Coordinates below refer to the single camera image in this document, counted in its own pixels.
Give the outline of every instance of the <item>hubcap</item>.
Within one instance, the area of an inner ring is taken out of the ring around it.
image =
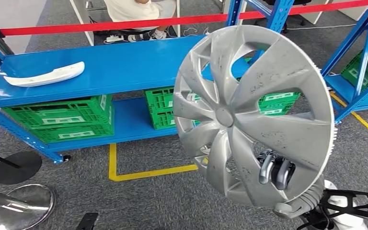
[[[238,82],[232,64],[259,49],[265,53]],[[212,80],[201,73],[207,64]],[[296,91],[304,93],[310,112],[260,113],[263,95]],[[189,92],[200,100],[187,100]],[[180,66],[173,111],[183,147],[200,173],[225,196],[243,204],[274,207],[300,196],[319,178],[332,150],[334,115],[321,74],[293,42],[259,26],[225,27],[198,42]],[[294,165],[287,188],[259,181],[262,165],[253,149],[257,143]],[[210,150],[201,151],[205,146]],[[227,166],[232,159],[237,176]]]

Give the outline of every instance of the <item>hubcap spoke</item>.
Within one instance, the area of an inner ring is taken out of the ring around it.
[[[236,112],[256,110],[265,94],[299,91],[302,82],[315,74],[307,60],[295,58],[294,49],[279,39],[246,71],[232,100]]]
[[[233,159],[253,205],[267,206],[274,201],[277,203],[286,201],[286,194],[277,190],[272,183],[259,182],[260,163],[252,151],[253,142],[236,127],[232,129],[229,140]]]
[[[210,42],[210,39],[206,37],[188,53],[181,64],[178,78],[183,77],[189,88],[209,104],[216,104],[218,98],[215,84],[213,81],[204,79],[201,74],[202,68],[209,62]]]
[[[329,148],[329,122],[311,120],[310,113],[265,116],[259,113],[238,114],[238,127],[251,138],[262,142],[293,163],[318,172],[324,151]]]
[[[173,94],[173,104],[175,116],[198,121],[212,121],[215,117],[214,111],[202,108],[197,102],[185,99],[179,92]]]
[[[184,149],[191,157],[203,156],[200,148],[208,143],[212,143],[219,132],[219,127],[215,122],[201,123],[187,132],[180,132],[180,140]]]
[[[238,182],[226,169],[226,161],[230,156],[228,133],[218,132],[208,157],[207,180],[223,194]]]
[[[228,42],[221,34],[212,37],[211,73],[217,85],[219,103],[221,105],[226,105],[230,102],[238,86],[238,81],[232,75],[231,67],[233,61],[241,57],[239,54],[244,53],[241,50],[244,43],[242,27],[236,29],[232,42]]]

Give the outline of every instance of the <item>caster wheel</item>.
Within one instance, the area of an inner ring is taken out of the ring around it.
[[[68,161],[70,161],[71,160],[71,156],[70,155],[65,155],[64,157],[63,157],[63,162],[68,162]]]

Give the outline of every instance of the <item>stanchion base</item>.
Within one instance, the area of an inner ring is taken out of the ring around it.
[[[29,184],[7,194],[34,206],[45,207],[47,210],[30,210],[17,212],[0,207],[0,229],[26,230],[44,221],[54,208],[55,195],[44,185]]]
[[[13,168],[0,162],[0,184],[18,184],[34,176],[42,166],[42,158],[34,152],[18,152],[6,158],[20,166]]]

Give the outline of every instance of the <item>power strip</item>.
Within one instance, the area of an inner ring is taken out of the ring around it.
[[[119,42],[119,41],[123,41],[123,36],[113,35],[113,36],[107,37],[105,42],[113,43],[113,42]]]

